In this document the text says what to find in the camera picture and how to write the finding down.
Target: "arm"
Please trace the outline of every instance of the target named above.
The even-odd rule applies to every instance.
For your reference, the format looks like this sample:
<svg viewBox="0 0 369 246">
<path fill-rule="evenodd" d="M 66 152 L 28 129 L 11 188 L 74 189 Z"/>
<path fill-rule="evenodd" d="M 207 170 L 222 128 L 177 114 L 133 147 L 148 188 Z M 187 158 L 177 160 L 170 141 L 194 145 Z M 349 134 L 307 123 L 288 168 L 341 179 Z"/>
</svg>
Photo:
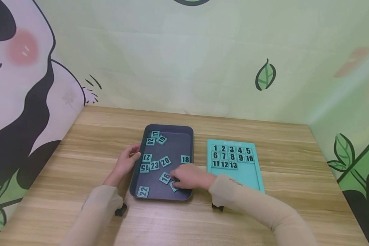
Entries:
<svg viewBox="0 0 369 246">
<path fill-rule="evenodd" d="M 213 204 L 225 206 L 251 215 L 270 229 L 278 246 L 316 246 L 312 231 L 301 216 L 289 205 L 243 186 L 225 175 L 215 176 L 194 164 L 180 165 L 171 172 L 180 181 L 178 188 L 203 188 L 212 195 Z"/>
<path fill-rule="evenodd" d="M 130 145 L 120 154 L 114 170 L 102 186 L 94 188 L 87 198 L 78 219 L 63 239 L 61 246 L 98 244 L 115 210 L 123 205 L 117 185 L 141 156 L 138 152 L 139 147 L 140 145 Z"/>
</svg>

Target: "pink cheek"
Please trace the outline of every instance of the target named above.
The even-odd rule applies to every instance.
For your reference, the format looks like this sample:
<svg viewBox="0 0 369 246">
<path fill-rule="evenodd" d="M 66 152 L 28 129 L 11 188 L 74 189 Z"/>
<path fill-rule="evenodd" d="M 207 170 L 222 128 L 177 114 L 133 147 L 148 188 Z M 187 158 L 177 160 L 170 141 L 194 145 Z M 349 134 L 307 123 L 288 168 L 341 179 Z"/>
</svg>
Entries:
<svg viewBox="0 0 369 246">
<path fill-rule="evenodd" d="M 33 34 L 24 29 L 18 29 L 7 47 L 7 55 L 11 63 L 18 66 L 28 66 L 37 62 L 38 44 Z"/>
</svg>

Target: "wooden table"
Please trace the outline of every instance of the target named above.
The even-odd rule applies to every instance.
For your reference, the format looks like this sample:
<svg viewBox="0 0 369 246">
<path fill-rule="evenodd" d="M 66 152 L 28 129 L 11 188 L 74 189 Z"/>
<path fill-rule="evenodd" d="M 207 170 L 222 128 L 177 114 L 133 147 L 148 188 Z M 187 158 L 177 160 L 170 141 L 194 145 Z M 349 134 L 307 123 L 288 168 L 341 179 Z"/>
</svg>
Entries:
<svg viewBox="0 0 369 246">
<path fill-rule="evenodd" d="M 112 170 L 118 154 L 141 142 L 148 124 L 188 125 L 194 160 L 206 166 L 207 139 L 256 145 L 265 192 L 306 220 L 319 245 L 367 245 L 309 127 L 239 119 L 86 106 L 9 223 L 0 245 L 57 245 L 90 191 Z M 129 177 L 119 187 L 128 211 L 113 217 L 100 245 L 275 245 L 272 233 L 251 217 L 212 210 L 206 191 L 188 202 L 136 200 Z"/>
</svg>

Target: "hand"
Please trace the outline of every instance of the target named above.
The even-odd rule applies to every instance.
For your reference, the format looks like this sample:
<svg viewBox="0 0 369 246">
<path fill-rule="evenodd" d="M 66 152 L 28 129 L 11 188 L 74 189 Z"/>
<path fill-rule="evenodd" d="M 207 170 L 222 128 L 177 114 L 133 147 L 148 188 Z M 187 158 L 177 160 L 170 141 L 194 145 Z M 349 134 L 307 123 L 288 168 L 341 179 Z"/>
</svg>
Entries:
<svg viewBox="0 0 369 246">
<path fill-rule="evenodd" d="M 136 160 L 138 160 L 141 156 L 139 152 L 140 148 L 139 143 L 135 143 L 133 145 L 128 146 L 122 153 L 118 160 L 116 161 L 116 165 L 113 171 L 109 174 L 107 179 L 104 181 L 104 185 L 107 186 L 117 186 L 122 178 L 128 174 L 133 168 Z"/>
<path fill-rule="evenodd" d="M 208 190 L 216 179 L 216 175 L 202 171 L 193 163 L 179 165 L 170 174 L 172 179 L 179 179 L 173 186 L 181 189 L 203 188 Z"/>
</svg>

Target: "dark gray tray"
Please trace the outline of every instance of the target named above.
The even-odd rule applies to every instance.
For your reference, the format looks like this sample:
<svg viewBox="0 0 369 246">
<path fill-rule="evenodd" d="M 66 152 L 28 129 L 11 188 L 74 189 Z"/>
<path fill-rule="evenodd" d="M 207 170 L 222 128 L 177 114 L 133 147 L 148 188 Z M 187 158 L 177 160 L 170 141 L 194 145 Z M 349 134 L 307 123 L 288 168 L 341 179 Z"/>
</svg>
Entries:
<svg viewBox="0 0 369 246">
<path fill-rule="evenodd" d="M 146 145 L 146 139 L 151 137 L 152 131 L 159 131 L 160 135 L 167 138 L 167 141 L 161 145 L 155 143 L 153 146 Z M 184 201 L 189 199 L 192 190 L 179 189 L 173 192 L 169 184 L 162 183 L 159 178 L 163 172 L 170 173 L 180 165 L 180 156 L 189 155 L 190 163 L 193 162 L 193 129 L 188 126 L 180 125 L 148 125 L 143 132 L 141 143 L 141 157 L 135 163 L 133 177 L 130 184 L 130 194 L 139 199 L 159 199 Z M 158 161 L 164 156 L 168 156 L 171 164 L 166 167 L 160 165 L 159 170 L 149 171 L 149 173 L 140 173 L 140 166 L 144 153 L 152 154 L 152 161 Z M 138 197 L 140 186 L 149 187 L 147 198 Z"/>
</svg>

